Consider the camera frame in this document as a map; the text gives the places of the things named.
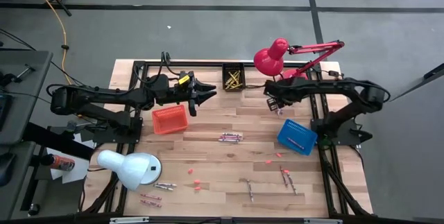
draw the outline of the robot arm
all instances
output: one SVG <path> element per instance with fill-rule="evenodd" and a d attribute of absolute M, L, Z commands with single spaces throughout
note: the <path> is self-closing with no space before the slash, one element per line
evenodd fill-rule
<path fill-rule="evenodd" d="M 199 82 L 192 71 L 180 72 L 178 83 L 169 86 L 164 74 L 151 77 L 140 88 L 123 91 L 76 85 L 61 85 L 52 93 L 51 111 L 59 115 L 81 114 L 94 119 L 106 120 L 114 128 L 130 128 L 129 112 L 111 112 L 93 103 L 129 105 L 138 110 L 150 110 L 155 103 L 188 102 L 189 113 L 196 116 L 195 105 L 200 105 L 216 94 L 213 85 Z"/>
<path fill-rule="evenodd" d="M 309 94 L 343 94 L 352 101 L 337 112 L 329 112 L 314 130 L 320 136 L 330 138 L 337 136 L 337 131 L 342 123 L 354 118 L 358 114 L 372 113 L 382 109 L 387 91 L 367 80 L 355 80 L 344 78 L 343 80 L 312 81 L 304 78 L 288 78 L 273 82 L 265 82 L 265 95 L 271 98 L 267 100 L 270 110 L 276 110 L 285 105 L 292 105 Z"/>

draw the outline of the concrete floor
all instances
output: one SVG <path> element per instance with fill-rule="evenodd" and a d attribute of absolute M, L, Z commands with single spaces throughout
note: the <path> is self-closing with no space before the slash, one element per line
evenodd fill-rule
<path fill-rule="evenodd" d="M 0 2 L 42 3 L 42 0 L 0 0 Z M 68 3 L 144 4 L 182 6 L 310 6 L 309 0 L 68 0 Z M 322 7 L 440 8 L 443 0 L 316 0 Z M 310 12 L 229 11 L 229 10 L 72 10 L 67 17 L 59 10 L 67 29 L 70 46 L 67 72 L 73 77 L 107 87 L 117 58 L 159 58 L 168 51 L 173 58 L 252 59 L 277 37 L 291 44 L 314 44 Z M 441 13 L 337 13 L 320 12 L 324 41 L 343 40 L 345 48 L 329 60 L 339 61 L 346 76 L 367 79 L 387 88 L 393 95 L 406 88 L 430 69 L 443 62 L 444 17 Z M 19 36 L 36 49 L 54 52 L 61 63 L 62 32 L 50 10 L 0 9 L 0 28 Z M 0 36 L 8 47 L 19 47 Z M 309 60 L 312 55 L 285 56 L 286 60 Z M 51 68 L 44 86 L 64 83 L 64 77 Z M 48 99 L 45 92 L 41 97 Z M 32 121 L 41 126 L 60 126 L 70 117 L 49 112 L 38 102 Z M 366 168 L 376 171 L 378 147 L 363 147 Z M 390 157 L 383 157 L 390 162 Z M 376 214 L 411 219 L 403 207 L 397 182 L 381 182 L 378 174 L 366 174 L 370 198 Z M 42 214 L 68 214 L 76 211 L 79 183 L 61 185 L 47 191 Z M 61 200 L 61 191 L 73 196 Z"/>

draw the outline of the blue basket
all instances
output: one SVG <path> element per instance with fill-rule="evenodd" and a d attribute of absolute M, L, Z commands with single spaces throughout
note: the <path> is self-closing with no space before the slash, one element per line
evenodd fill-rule
<path fill-rule="evenodd" d="M 310 155 L 318 134 L 306 127 L 287 119 L 277 136 L 277 140 L 286 147 L 303 155 Z"/>

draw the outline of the small black tray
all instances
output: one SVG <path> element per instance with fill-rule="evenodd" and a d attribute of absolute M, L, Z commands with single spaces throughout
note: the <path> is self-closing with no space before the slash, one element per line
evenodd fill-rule
<path fill-rule="evenodd" d="M 236 71 L 241 71 L 239 79 L 240 79 L 240 83 L 242 83 L 242 85 L 239 86 L 238 88 L 226 89 L 225 82 L 227 82 L 231 78 L 230 74 L 228 73 L 229 71 L 232 74 Z M 241 92 L 245 88 L 245 70 L 244 70 L 243 63 L 223 63 L 222 64 L 222 86 L 226 92 Z"/>

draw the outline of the white desk lamp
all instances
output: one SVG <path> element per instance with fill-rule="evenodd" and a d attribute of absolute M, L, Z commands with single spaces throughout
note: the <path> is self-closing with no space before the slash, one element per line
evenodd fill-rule
<path fill-rule="evenodd" d="M 99 153 L 97 164 L 114 171 L 122 184 L 131 191 L 136 191 L 140 184 L 155 182 L 162 171 L 159 159 L 146 153 L 125 156 L 111 150 L 104 150 Z"/>

